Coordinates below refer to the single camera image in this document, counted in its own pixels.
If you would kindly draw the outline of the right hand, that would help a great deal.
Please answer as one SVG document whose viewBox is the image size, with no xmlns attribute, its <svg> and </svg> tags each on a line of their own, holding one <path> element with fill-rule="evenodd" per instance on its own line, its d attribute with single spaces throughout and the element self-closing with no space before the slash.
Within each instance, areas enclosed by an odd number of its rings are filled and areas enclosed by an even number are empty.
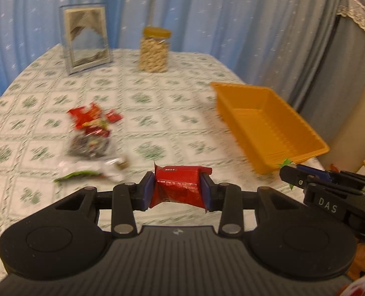
<svg viewBox="0 0 365 296">
<path fill-rule="evenodd" d="M 365 275 L 365 242 L 357 244 L 356 255 L 348 270 L 348 276 L 353 280 L 357 280 L 362 273 Z"/>
</svg>

